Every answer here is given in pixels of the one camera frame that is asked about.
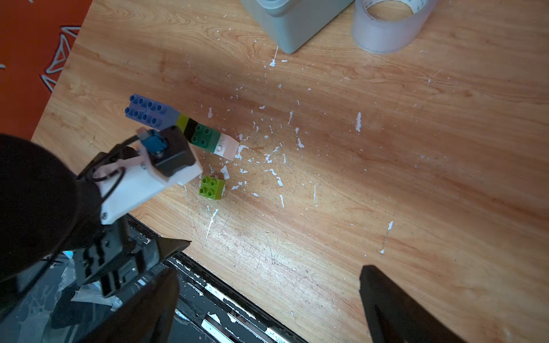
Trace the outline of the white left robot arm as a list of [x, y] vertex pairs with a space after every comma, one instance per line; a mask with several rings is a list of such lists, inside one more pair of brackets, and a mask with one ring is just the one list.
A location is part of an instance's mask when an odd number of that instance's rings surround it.
[[175, 127], [142, 130], [97, 154], [74, 174], [43, 147], [1, 136], [1, 305], [21, 301], [34, 287], [19, 275], [43, 269], [63, 252], [74, 254], [76, 282], [97, 282], [112, 297], [187, 240], [132, 237], [127, 215], [173, 184], [201, 174], [183, 133]]

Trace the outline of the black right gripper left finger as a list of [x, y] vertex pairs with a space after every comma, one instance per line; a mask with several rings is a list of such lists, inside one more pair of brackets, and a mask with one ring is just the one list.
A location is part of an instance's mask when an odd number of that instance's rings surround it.
[[167, 342], [180, 294], [177, 272], [160, 272], [82, 342]]

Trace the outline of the dark green lego brick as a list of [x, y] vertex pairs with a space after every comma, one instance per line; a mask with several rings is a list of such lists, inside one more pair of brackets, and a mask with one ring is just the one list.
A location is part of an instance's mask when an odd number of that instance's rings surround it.
[[216, 129], [198, 124], [194, 128], [190, 142], [205, 151], [215, 152], [220, 136]]

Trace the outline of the lime lego brick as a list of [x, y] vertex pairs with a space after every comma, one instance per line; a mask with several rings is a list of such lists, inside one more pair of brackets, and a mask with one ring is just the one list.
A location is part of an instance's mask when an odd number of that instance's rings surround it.
[[175, 125], [182, 132], [184, 132], [186, 130], [186, 127], [187, 127], [187, 124], [188, 124], [189, 120], [190, 120], [190, 118], [186, 114], [179, 114]]
[[199, 194], [210, 200], [221, 200], [224, 186], [224, 180], [204, 176], [200, 182]]

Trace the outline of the white lego brick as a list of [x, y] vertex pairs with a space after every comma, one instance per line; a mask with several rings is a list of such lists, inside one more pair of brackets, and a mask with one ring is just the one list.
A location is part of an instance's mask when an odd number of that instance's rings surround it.
[[236, 139], [226, 134], [221, 134], [217, 144], [214, 147], [214, 154], [229, 161], [233, 161], [237, 155], [239, 146], [240, 143]]

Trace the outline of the blue long lego brick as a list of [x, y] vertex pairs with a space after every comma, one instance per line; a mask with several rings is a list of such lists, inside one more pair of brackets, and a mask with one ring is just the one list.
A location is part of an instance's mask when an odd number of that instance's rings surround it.
[[131, 95], [124, 114], [125, 117], [158, 131], [174, 126], [180, 116], [172, 107], [138, 94]]

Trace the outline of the black lego brick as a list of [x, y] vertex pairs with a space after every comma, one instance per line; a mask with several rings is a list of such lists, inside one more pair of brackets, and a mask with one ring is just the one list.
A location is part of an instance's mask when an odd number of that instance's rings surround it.
[[192, 142], [197, 125], [198, 123], [195, 120], [191, 118], [187, 120], [183, 133], [189, 143]]

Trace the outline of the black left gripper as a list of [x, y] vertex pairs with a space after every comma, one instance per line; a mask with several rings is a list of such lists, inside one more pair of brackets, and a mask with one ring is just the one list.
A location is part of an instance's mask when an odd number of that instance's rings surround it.
[[103, 297], [115, 296], [191, 244], [144, 234], [143, 228], [133, 217], [124, 216], [106, 226], [90, 247], [75, 250], [76, 285], [97, 282]]

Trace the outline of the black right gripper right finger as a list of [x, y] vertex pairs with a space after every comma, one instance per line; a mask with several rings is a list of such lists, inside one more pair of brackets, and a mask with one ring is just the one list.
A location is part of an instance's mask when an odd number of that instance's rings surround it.
[[360, 274], [360, 297], [374, 342], [463, 342], [374, 265]]

